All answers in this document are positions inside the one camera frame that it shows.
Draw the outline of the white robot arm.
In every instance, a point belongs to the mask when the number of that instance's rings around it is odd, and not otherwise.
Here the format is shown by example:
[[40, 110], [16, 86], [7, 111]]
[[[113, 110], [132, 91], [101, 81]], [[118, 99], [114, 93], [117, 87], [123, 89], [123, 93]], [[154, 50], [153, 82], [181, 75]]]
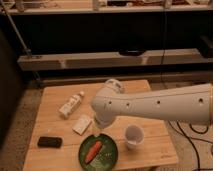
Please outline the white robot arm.
[[125, 93], [123, 84], [107, 80], [91, 101], [94, 122], [100, 129], [109, 127], [117, 116], [213, 125], [213, 85]]

